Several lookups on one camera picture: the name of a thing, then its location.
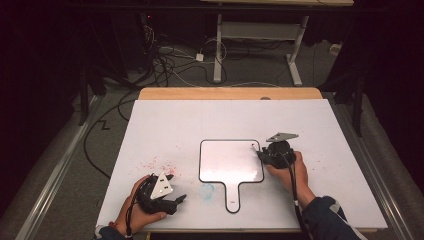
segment dark background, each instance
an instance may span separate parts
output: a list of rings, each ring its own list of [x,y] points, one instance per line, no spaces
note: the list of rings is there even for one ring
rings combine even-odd
[[[78,93],[81,66],[96,63],[123,76],[132,61],[143,60],[128,61],[128,56],[117,51],[119,30],[116,39],[108,37],[114,34],[112,19],[120,19],[117,23],[120,29],[134,24],[132,17],[122,20],[119,15],[111,18],[101,13],[90,23],[83,14],[64,9],[62,3],[53,0],[0,3],[1,215],[31,167],[74,112],[71,102]],[[378,16],[311,17],[304,41],[314,44],[323,39],[333,43],[343,40],[342,51],[328,79],[330,83],[339,82],[331,87],[333,91],[353,92],[355,85],[351,83],[355,79],[347,77],[340,81],[340,78],[343,73],[355,71],[358,63],[366,63],[361,68],[365,93],[400,159],[423,190],[421,41],[424,38],[420,23],[424,21],[419,14],[422,8],[418,1],[412,0],[369,0],[355,4],[388,6],[389,10]],[[188,44],[202,44],[216,31],[216,16],[210,14],[152,16],[155,31],[175,35]],[[262,18],[260,14],[249,17]],[[104,58],[105,52],[112,56],[111,60]],[[94,78],[88,80],[95,85]]]

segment sleeve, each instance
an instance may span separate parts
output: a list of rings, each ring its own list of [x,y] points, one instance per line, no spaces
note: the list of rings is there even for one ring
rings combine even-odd
[[[332,197],[315,198],[303,210],[302,220],[314,240],[366,239],[347,223],[343,209]]]
[[[126,240],[121,233],[113,227],[98,226],[94,232],[93,240]]]

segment person's left hand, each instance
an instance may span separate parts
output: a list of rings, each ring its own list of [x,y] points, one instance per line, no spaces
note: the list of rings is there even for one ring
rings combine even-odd
[[[124,236],[126,235],[127,228],[127,225],[125,223],[126,212],[131,205],[131,201],[133,200],[134,194],[137,191],[137,187],[149,177],[150,175],[144,176],[134,184],[130,196],[125,199],[121,211],[119,212],[118,218],[115,221],[116,228]],[[165,212],[157,212],[154,214],[145,213],[138,204],[134,204],[131,214],[132,233],[134,234],[140,232],[141,229],[143,229],[144,226],[146,226],[147,224],[162,220],[166,218],[166,216],[167,214]]]

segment table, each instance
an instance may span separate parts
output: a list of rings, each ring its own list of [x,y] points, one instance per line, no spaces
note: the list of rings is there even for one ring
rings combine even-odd
[[[331,7],[352,6],[353,0],[202,0],[217,2],[220,5],[226,3],[250,3],[250,4],[274,4],[274,5],[324,5]],[[306,30],[309,16],[303,16],[300,24],[277,24],[277,23],[254,23],[254,22],[224,22],[222,14],[218,14],[216,34],[216,57],[214,65],[214,82],[221,82],[222,68],[222,38],[242,39],[270,39],[270,40],[294,40],[291,54],[286,55],[287,64],[295,86],[302,86],[299,72],[296,67],[296,56],[302,43],[303,34]]]
[[[258,100],[264,97],[272,100]],[[175,176],[172,194],[187,194],[187,198],[175,215],[148,225],[146,231],[299,231],[291,195],[267,172],[260,184],[241,184],[241,208],[236,214],[225,210],[222,185],[202,184],[197,176],[201,140],[253,138],[266,146],[265,139],[281,130],[300,134],[290,143],[302,151],[311,188],[318,196],[338,199],[360,231],[387,227],[331,107],[317,89],[146,88],[139,99],[97,224],[116,216],[125,189],[140,176],[163,171]]]

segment person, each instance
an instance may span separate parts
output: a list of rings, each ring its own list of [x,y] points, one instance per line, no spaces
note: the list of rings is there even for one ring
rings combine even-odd
[[[296,161],[292,169],[296,172],[297,198],[302,211],[302,221],[306,225],[314,240],[357,240],[366,239],[359,231],[351,227],[346,220],[339,203],[329,196],[316,197],[308,185],[308,172],[300,152],[294,152]],[[267,171],[278,178],[283,187],[293,192],[289,169],[277,169],[272,165],[265,166]],[[125,199],[121,211],[115,222],[109,226],[98,226],[93,239],[97,240],[124,240],[126,235],[125,214],[131,204],[137,187],[146,180],[149,175],[138,180],[131,190],[131,194]],[[133,233],[140,232],[147,224],[166,218],[165,212],[147,214],[142,211],[138,204],[132,210],[131,229]]]

